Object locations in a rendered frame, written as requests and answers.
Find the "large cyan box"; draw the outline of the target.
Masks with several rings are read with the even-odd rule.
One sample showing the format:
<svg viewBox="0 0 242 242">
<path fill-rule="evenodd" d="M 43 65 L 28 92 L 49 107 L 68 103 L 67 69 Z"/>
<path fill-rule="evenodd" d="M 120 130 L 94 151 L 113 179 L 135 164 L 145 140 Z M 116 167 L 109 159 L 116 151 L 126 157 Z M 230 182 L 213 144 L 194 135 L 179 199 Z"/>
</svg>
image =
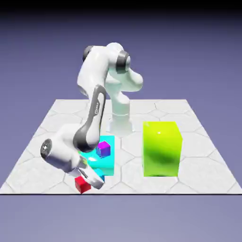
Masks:
<svg viewBox="0 0 242 242">
<path fill-rule="evenodd" d="M 115 157 L 115 139 L 114 136 L 102 135 L 100 137 L 100 142 L 106 141 L 111 146 L 111 154 L 107 157 L 100 158 L 96 154 L 96 148 L 88 153 L 79 152 L 84 158 L 87 159 L 87 163 L 93 169 L 102 170 L 105 176 L 114 175 L 114 157 Z"/>
</svg>

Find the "small purple cube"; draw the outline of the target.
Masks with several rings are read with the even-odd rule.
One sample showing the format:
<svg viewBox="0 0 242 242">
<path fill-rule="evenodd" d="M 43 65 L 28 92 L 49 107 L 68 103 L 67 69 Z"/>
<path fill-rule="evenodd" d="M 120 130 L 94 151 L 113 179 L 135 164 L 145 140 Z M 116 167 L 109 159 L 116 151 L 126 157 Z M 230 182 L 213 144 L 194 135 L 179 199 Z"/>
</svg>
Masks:
<svg viewBox="0 0 242 242">
<path fill-rule="evenodd" d="M 109 156 L 111 154 L 111 146 L 106 141 L 100 142 L 96 147 L 96 154 L 100 158 Z"/>
</svg>

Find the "large lime green box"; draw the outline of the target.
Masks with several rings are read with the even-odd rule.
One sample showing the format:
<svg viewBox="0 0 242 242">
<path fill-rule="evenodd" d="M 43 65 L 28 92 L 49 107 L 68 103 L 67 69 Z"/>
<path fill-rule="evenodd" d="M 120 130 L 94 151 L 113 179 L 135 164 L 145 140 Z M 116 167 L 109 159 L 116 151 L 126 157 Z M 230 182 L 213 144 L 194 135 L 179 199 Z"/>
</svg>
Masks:
<svg viewBox="0 0 242 242">
<path fill-rule="evenodd" d="M 143 122 L 142 167 L 145 177 L 177 177 L 182 135 L 174 121 Z"/>
</svg>

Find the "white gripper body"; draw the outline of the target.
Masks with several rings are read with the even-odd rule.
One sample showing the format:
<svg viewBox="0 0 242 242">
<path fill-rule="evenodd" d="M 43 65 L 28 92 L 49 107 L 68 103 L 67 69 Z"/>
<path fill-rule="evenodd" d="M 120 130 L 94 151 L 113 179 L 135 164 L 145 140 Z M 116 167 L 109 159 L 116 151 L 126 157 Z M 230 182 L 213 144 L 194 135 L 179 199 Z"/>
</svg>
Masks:
<svg viewBox="0 0 242 242">
<path fill-rule="evenodd" d="M 78 168 L 82 178 L 95 189 L 101 189 L 104 185 L 103 179 L 89 166 Z"/>
</svg>

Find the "small red cube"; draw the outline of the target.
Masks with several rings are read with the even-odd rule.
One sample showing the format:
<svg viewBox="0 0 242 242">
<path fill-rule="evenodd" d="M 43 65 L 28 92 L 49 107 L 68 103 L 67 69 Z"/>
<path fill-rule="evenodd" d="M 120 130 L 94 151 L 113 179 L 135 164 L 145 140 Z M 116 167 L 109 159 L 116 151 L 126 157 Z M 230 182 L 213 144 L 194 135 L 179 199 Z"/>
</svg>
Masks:
<svg viewBox="0 0 242 242">
<path fill-rule="evenodd" d="M 82 176 L 75 178 L 75 186 L 80 194 L 83 194 L 91 189 L 91 185 L 87 183 Z"/>
</svg>

